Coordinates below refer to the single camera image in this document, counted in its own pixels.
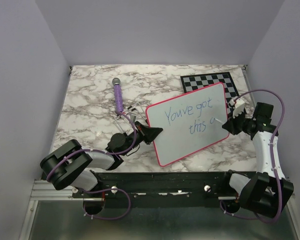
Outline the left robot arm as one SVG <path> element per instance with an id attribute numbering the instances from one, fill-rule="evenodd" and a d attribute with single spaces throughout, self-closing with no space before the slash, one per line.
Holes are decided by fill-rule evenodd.
<path id="1" fill-rule="evenodd" d="M 95 175 L 87 169 L 114 170 L 123 163 L 122 156 L 127 156 L 142 142 L 151 144 L 163 131 L 161 127 L 150 127 L 138 121 L 133 127 L 130 134 L 114 134 L 104 151 L 83 149 L 76 139 L 69 140 L 40 162 L 46 180 L 52 183 L 56 190 L 72 186 L 83 189 L 91 198 L 97 197 L 101 185 Z"/>

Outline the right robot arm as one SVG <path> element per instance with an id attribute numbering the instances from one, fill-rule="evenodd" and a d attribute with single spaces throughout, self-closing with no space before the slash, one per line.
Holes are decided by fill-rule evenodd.
<path id="1" fill-rule="evenodd" d="M 245 102 L 232 99 L 232 114 L 222 128 L 232 135 L 241 132 L 250 136 L 256 151 L 256 173 L 247 177 L 229 171 L 229 178 L 220 183 L 220 191 L 231 196 L 238 194 L 241 208 L 255 214 L 277 219 L 294 191 L 294 185 L 286 180 L 278 154 L 278 132 L 271 124 L 273 105 L 259 102 L 251 118 L 246 117 Z"/>

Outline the pink framed whiteboard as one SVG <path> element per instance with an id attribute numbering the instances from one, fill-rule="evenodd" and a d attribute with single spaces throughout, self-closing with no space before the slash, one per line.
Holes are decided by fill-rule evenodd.
<path id="1" fill-rule="evenodd" d="M 163 128 L 153 141 L 158 164 L 165 167 L 229 137 L 215 121 L 228 119 L 226 93 L 219 82 L 145 109 L 150 127 Z"/>

